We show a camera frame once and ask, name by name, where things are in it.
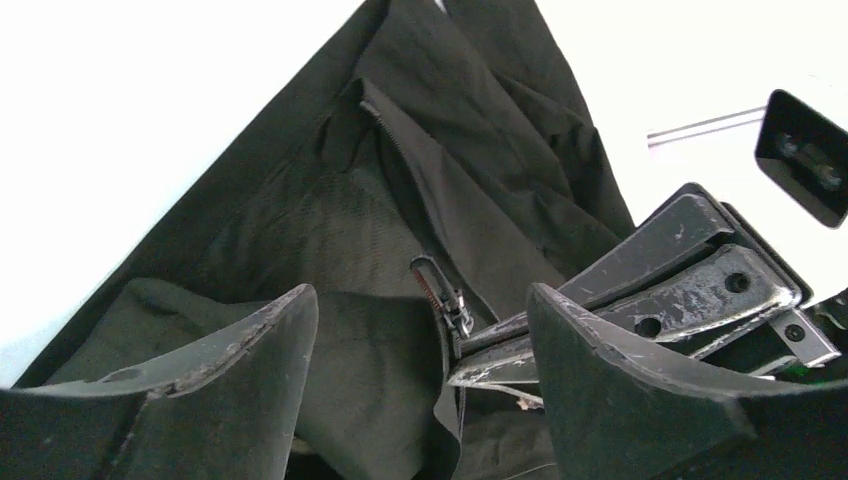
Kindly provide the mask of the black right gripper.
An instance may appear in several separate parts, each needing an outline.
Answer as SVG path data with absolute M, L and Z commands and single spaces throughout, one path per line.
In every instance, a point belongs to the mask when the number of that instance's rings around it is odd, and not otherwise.
M 695 360 L 785 381 L 847 377 L 844 294 L 805 307 L 809 285 L 730 204 L 689 183 L 559 293 L 631 333 Z M 528 316 L 479 335 L 452 386 L 538 380 Z

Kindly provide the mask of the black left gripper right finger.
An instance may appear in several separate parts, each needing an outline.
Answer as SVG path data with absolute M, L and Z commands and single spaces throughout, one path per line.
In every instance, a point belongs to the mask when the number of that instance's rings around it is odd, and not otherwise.
M 564 479 L 843 479 L 847 385 L 693 360 L 536 283 L 532 349 Z

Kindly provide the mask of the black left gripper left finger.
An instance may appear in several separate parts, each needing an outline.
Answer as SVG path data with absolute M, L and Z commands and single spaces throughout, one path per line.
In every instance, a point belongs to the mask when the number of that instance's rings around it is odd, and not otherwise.
M 23 392 L 27 479 L 281 479 L 318 326 L 301 285 L 95 381 Z

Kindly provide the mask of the metal zipper slider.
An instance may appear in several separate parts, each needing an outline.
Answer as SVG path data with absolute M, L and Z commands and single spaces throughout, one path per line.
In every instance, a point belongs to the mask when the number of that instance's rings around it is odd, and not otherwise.
M 440 265 L 429 255 L 413 258 L 410 269 L 437 314 L 460 339 L 468 339 L 474 327 L 474 318 L 462 290 L 453 286 Z

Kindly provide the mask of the black jacket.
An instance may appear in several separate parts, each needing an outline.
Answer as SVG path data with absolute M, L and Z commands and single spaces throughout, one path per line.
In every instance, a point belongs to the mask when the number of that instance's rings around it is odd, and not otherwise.
M 544 415 L 448 384 L 458 343 L 429 255 L 476 329 L 632 233 L 572 69 L 533 1 L 367 1 L 1 396 L 98 381 L 301 285 L 318 326 L 281 479 L 555 479 Z

